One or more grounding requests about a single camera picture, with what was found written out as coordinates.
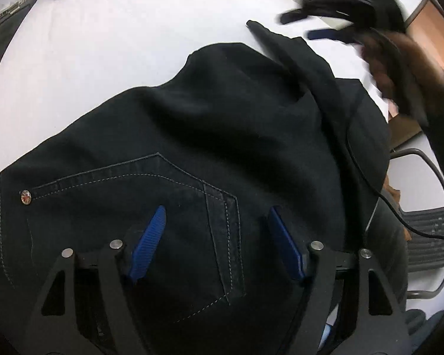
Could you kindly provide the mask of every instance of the black cable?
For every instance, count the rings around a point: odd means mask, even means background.
[[[352,124],[352,119],[354,118],[354,115],[356,114],[362,99],[365,97],[364,96],[365,93],[362,90],[361,90],[360,94],[361,94],[361,96],[359,96],[358,99],[356,99],[354,101],[354,103],[352,104],[352,110],[351,110],[350,116],[348,118],[348,123],[347,123],[347,126],[346,126],[346,133],[345,133],[345,140],[346,140],[346,145],[347,145],[347,151],[348,151],[348,154],[350,155],[350,158],[354,162],[355,167],[359,171],[360,175],[362,176],[363,180],[367,184],[368,188],[375,195],[377,195],[380,199],[382,199],[386,203],[388,208],[393,212],[393,215],[395,215],[395,217],[398,219],[398,221],[402,225],[404,225],[406,227],[406,229],[408,229],[411,232],[413,232],[413,233],[415,233],[415,234],[417,234],[419,236],[422,236],[424,238],[440,239],[440,240],[444,241],[444,236],[443,235],[431,235],[431,234],[428,234],[428,233],[425,233],[425,232],[421,232],[421,231],[418,231],[415,228],[411,227],[408,223],[406,223],[405,220],[396,211],[396,209],[391,205],[391,203],[388,201],[388,199],[384,195],[382,195],[382,193],[380,191],[376,190],[375,187],[368,181],[367,177],[365,176],[365,174],[363,173],[362,169],[360,168],[360,165],[358,164],[357,160],[355,159],[355,156],[354,156],[354,154],[352,152],[352,148],[350,146],[350,142],[348,140],[348,131],[350,130],[350,126]]]

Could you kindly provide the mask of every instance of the bed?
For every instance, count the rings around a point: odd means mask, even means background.
[[[289,37],[327,25],[320,18],[282,26],[292,0],[38,0],[0,63],[0,171],[114,95],[160,85],[208,44],[263,50],[247,20]],[[387,116],[352,46],[309,45],[339,78],[358,78]]]

